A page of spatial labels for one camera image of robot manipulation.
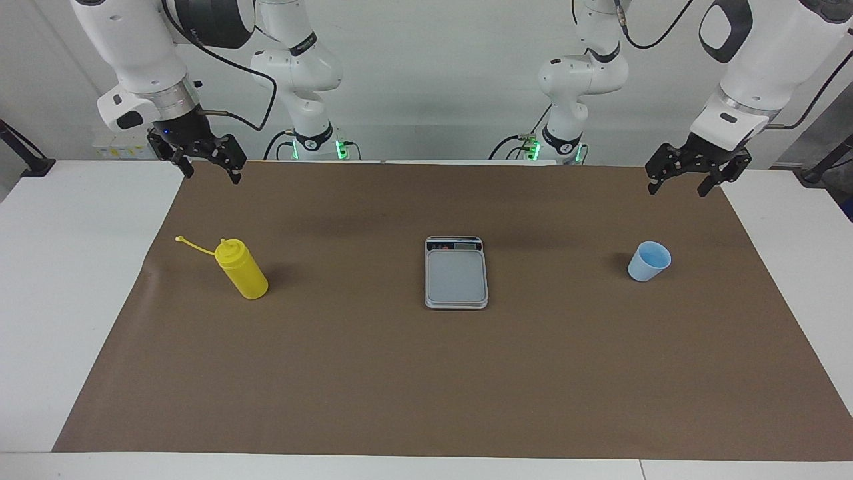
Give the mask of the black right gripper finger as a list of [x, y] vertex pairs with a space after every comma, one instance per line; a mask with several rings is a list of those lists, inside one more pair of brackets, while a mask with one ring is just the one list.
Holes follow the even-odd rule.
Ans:
[[233, 185], [238, 185], [243, 178], [246, 162], [247, 156], [233, 135], [214, 139], [211, 163], [225, 170]]
[[184, 153], [184, 148], [179, 147], [176, 149], [172, 149], [171, 147], [167, 148], [168, 152], [165, 153], [165, 161], [173, 164], [174, 167], [179, 168], [180, 172], [183, 174], [183, 177], [186, 179], [190, 179], [194, 175], [194, 167], [191, 165], [191, 161], [189, 161], [188, 157]]

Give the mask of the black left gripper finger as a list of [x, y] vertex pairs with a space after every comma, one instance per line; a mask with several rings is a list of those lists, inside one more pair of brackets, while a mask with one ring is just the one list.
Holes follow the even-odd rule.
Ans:
[[700, 172], [707, 173], [708, 176], [698, 186], [698, 195], [706, 197], [717, 185], [736, 181], [750, 166], [750, 162], [752, 156], [748, 150], [738, 150], [731, 155], [725, 155], [725, 158], [704, 158], [700, 164]]
[[667, 179], [682, 175], [686, 172], [682, 156], [688, 154], [687, 149], [676, 148], [669, 143], [659, 146], [645, 164], [648, 176], [648, 193], [655, 195]]

